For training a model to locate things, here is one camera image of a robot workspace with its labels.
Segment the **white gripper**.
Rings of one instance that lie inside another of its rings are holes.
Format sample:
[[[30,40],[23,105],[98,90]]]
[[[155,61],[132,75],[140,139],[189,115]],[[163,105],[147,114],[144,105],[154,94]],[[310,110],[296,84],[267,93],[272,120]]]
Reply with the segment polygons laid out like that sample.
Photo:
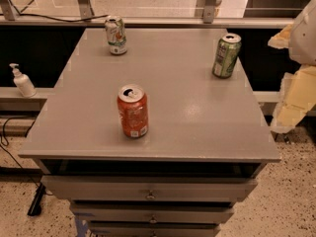
[[[306,7],[279,33],[268,46],[289,48],[289,57],[302,65],[294,74],[285,73],[280,84],[279,99],[273,112],[271,131],[288,133],[316,105],[316,0]]]

